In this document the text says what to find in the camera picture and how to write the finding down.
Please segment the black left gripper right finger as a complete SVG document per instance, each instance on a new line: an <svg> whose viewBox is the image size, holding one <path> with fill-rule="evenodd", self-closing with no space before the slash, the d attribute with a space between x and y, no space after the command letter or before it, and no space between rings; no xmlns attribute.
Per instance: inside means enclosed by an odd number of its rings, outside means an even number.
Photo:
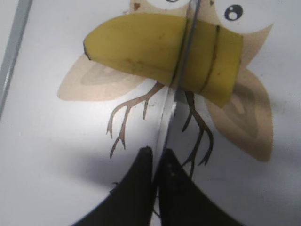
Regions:
<svg viewBox="0 0 301 226"><path fill-rule="evenodd" d="M160 219L163 226L236 226L188 177L173 150L164 151L158 169Z"/></svg>

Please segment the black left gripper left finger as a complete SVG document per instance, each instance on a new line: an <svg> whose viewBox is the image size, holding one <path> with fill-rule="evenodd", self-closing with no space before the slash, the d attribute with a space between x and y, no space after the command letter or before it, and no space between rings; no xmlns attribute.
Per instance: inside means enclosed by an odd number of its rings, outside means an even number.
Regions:
<svg viewBox="0 0 301 226"><path fill-rule="evenodd" d="M153 205L152 149L139 150L121 182L76 226L149 226Z"/></svg>

